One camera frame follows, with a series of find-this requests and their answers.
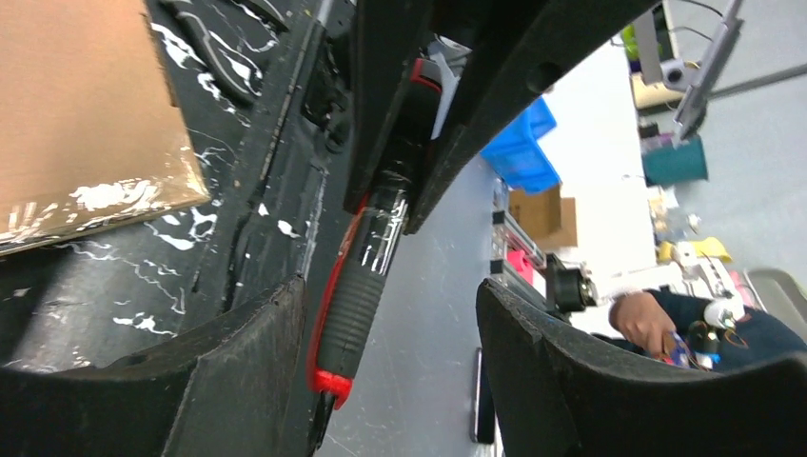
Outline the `person hand in background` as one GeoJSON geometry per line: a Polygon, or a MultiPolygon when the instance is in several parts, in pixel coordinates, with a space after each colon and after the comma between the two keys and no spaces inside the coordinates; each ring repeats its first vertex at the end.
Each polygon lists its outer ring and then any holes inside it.
{"type": "Polygon", "coordinates": [[[627,341],[653,356],[665,353],[666,341],[676,331],[670,316],[645,291],[622,295],[611,307],[609,322],[627,341]]]}

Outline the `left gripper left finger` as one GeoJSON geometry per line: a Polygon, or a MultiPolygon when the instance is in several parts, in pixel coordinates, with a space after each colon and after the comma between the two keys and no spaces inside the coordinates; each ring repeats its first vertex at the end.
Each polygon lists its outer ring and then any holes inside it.
{"type": "Polygon", "coordinates": [[[305,328],[292,276],[104,368],[1,372],[5,456],[275,456],[305,328]]]}

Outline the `red black utility knife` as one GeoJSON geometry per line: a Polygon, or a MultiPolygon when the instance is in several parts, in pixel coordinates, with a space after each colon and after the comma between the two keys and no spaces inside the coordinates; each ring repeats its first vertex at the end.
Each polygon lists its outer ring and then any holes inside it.
{"type": "Polygon", "coordinates": [[[404,233],[442,91],[438,64],[417,59],[379,168],[345,233],[307,355],[307,382],[325,410],[340,408],[352,389],[404,233]]]}

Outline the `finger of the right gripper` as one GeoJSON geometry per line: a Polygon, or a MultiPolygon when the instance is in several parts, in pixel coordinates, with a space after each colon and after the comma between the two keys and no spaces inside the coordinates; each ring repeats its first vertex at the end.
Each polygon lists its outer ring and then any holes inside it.
{"type": "Polygon", "coordinates": [[[429,153],[406,233],[462,168],[547,88],[654,6],[641,0],[501,1],[473,46],[429,153]]]}
{"type": "Polygon", "coordinates": [[[344,210],[355,214],[384,155],[430,32],[432,1],[359,1],[350,30],[353,134],[344,210]]]}

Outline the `brown cardboard express box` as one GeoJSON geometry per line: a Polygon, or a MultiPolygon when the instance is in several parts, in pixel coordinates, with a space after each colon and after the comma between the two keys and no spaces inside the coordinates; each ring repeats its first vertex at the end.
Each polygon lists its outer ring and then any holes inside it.
{"type": "Polygon", "coordinates": [[[2,3],[3,254],[208,197],[144,2],[2,3]]]}

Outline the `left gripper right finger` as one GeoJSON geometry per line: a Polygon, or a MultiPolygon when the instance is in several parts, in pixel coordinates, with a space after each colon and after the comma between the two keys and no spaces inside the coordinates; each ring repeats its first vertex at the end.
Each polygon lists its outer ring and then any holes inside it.
{"type": "Polygon", "coordinates": [[[677,368],[573,328],[486,279],[482,355],[508,456],[802,456],[806,357],[677,368]]]}

